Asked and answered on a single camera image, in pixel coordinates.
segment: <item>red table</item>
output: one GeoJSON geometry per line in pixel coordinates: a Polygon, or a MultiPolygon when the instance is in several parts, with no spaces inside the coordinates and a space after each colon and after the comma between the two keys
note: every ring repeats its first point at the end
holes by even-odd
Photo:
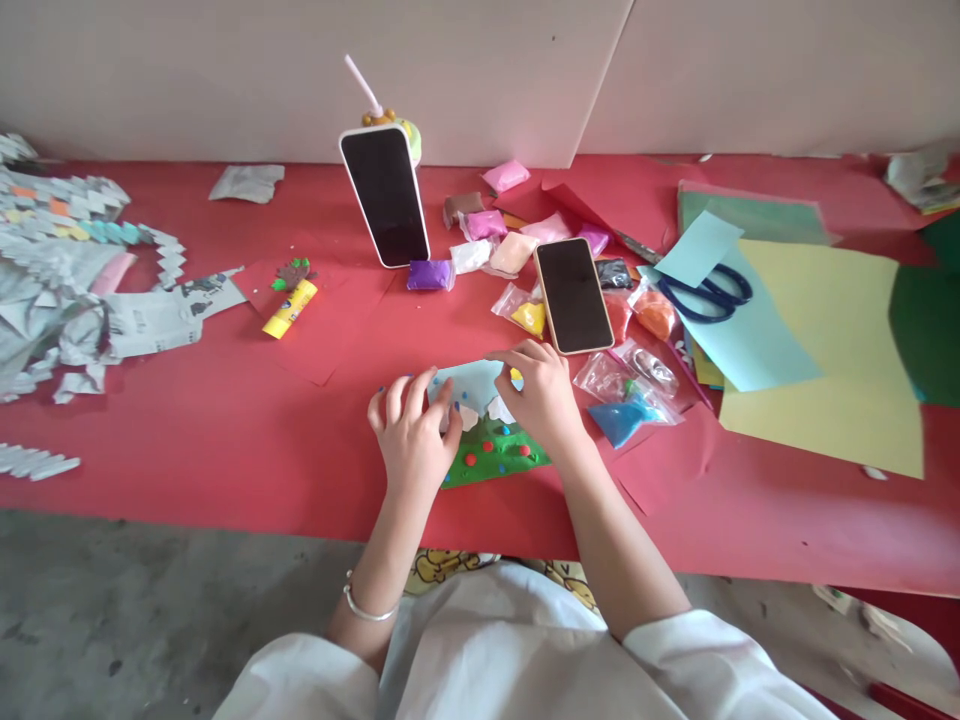
{"type": "MultiPolygon", "coordinates": [[[[185,279],[249,264],[307,235],[324,248],[311,256],[315,264],[332,263],[358,277],[392,273],[376,265],[342,168],[288,166],[266,206],[208,201],[222,169],[69,167],[119,182],[133,198],[125,220],[180,238],[187,247],[185,279]]],[[[419,177],[434,257],[445,257],[462,239],[456,229],[444,229],[442,201],[480,189],[481,181],[463,168],[425,168],[419,177]]],[[[635,235],[647,227],[662,234],[675,224],[676,181],[690,177],[819,200],[829,229],[847,237],[848,246],[930,260],[912,233],[923,221],[877,180],[874,166],[855,159],[715,156],[697,165],[586,157],[551,177],[586,188],[594,183],[604,211],[617,215],[610,221],[631,225],[624,229],[635,235]],[[617,177],[629,182],[626,190],[617,177]]],[[[122,290],[152,284],[153,256],[149,249],[143,255],[122,290]]],[[[270,343],[276,341],[260,332],[262,318],[245,303],[208,319],[196,345],[111,368],[105,395],[56,406],[48,383],[0,408],[3,441],[83,459],[78,470],[40,483],[0,478],[0,505],[365,539],[385,483],[365,419],[371,394],[399,374],[468,362],[525,336],[489,311],[503,290],[501,279],[474,273],[458,278],[449,294],[427,295],[406,291],[405,271],[393,275],[379,304],[362,316],[319,305],[301,319],[306,330],[312,312],[320,317],[332,310],[343,316],[337,326],[349,331],[330,340],[331,347],[346,347],[323,387],[274,362],[270,343]]],[[[329,359],[326,345],[313,338],[316,357],[329,359]]],[[[851,463],[725,433],[704,477],[652,517],[639,510],[638,517],[678,572],[960,595],[960,411],[925,407],[923,415],[925,480],[878,482],[851,463]]],[[[588,426],[596,431],[589,420],[588,426]]],[[[618,455],[605,440],[600,445],[608,459],[618,455]]],[[[551,468],[442,491],[424,542],[576,556],[551,468]]]]}

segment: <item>smartphone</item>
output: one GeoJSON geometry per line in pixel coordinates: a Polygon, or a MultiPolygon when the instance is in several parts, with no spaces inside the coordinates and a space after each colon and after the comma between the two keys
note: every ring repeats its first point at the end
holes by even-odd
{"type": "Polygon", "coordinates": [[[430,244],[407,133],[394,123],[347,130],[340,154],[380,264],[429,260],[430,244]]]}
{"type": "Polygon", "coordinates": [[[573,355],[613,347],[607,305],[587,240],[538,245],[534,260],[557,352],[573,355]]]}

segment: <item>glue stick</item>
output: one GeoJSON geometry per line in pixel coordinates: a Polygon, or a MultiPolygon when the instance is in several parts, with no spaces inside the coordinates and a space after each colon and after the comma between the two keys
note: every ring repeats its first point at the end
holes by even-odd
{"type": "Polygon", "coordinates": [[[267,320],[263,326],[263,331],[268,335],[273,335],[277,340],[283,337],[283,334],[290,329],[293,321],[300,317],[300,313],[307,306],[307,303],[317,294],[317,286],[309,280],[301,280],[290,293],[290,297],[283,301],[283,305],[277,310],[273,317],[267,320]]]}

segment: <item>scissors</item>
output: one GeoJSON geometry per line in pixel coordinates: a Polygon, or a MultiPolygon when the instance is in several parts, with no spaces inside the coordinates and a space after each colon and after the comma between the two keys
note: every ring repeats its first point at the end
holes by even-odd
{"type": "MultiPolygon", "coordinates": [[[[656,265],[658,262],[663,260],[663,255],[651,250],[646,245],[637,242],[629,235],[624,235],[622,232],[618,232],[618,234],[628,248],[633,250],[635,253],[637,253],[637,255],[642,257],[651,265],[656,265]]],[[[734,282],[737,288],[739,288],[740,294],[734,295],[733,293],[727,292],[722,287],[717,285],[717,283],[713,282],[713,280],[711,280],[709,277],[704,278],[703,282],[700,283],[698,287],[691,287],[686,283],[675,280],[669,275],[661,275],[657,286],[660,288],[660,292],[663,293],[663,296],[673,303],[673,306],[688,320],[693,320],[694,322],[700,323],[723,322],[724,320],[729,320],[731,317],[733,317],[733,313],[738,307],[741,305],[746,305],[748,302],[750,302],[751,298],[753,298],[753,288],[743,275],[738,273],[729,265],[718,263],[711,272],[726,275],[734,282]],[[706,302],[710,303],[711,306],[716,308],[716,314],[704,315],[703,313],[698,313],[695,310],[691,310],[677,298],[677,291],[685,292],[693,295],[694,297],[698,297],[701,300],[705,300],[706,302]]]]}

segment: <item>concrete floor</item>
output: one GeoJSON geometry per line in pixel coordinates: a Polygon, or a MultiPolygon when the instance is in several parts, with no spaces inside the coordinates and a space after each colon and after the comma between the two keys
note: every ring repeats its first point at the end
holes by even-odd
{"type": "MultiPolygon", "coordinates": [[[[0,511],[0,720],[212,716],[250,655],[322,632],[362,546],[0,511]]],[[[794,679],[891,720],[838,663],[960,713],[925,633],[868,635],[810,588],[682,576],[694,605],[753,635],[794,679]]]]}

